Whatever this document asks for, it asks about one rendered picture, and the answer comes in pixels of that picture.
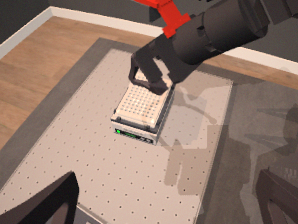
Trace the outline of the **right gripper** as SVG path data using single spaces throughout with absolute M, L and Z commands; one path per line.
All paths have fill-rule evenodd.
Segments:
M 167 26 L 162 29 L 162 34 L 131 55 L 128 79 L 133 85 L 143 87 L 157 96 L 168 90 L 154 57 L 163 61 L 169 70 L 168 77 L 173 84 L 178 84 L 203 61 L 225 53 L 211 46 L 207 34 L 202 32 L 205 12 L 197 16 L 192 14 L 189 17 L 187 13 L 182 16 L 172 0 L 134 1 L 156 8 Z M 135 78 L 138 69 L 148 81 Z

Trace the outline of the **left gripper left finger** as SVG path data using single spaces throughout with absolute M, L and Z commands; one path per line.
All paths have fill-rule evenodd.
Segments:
M 52 216 L 51 224 L 73 224 L 78 197 L 75 172 L 67 172 L 25 202 L 1 214 L 0 224 L 45 224 Z

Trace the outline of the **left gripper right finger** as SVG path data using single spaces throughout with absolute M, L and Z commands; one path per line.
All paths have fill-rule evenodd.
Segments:
M 262 169 L 255 190 L 263 224 L 288 224 L 282 210 L 298 224 L 298 188 Z

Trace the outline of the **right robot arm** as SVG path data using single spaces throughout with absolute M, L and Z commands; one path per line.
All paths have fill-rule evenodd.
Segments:
M 298 0 L 263 0 L 274 25 L 298 19 Z M 162 17 L 156 8 L 126 0 L 127 13 L 148 22 Z M 221 0 L 204 13 L 203 34 L 217 50 L 230 51 L 266 36 L 270 21 L 260 0 Z

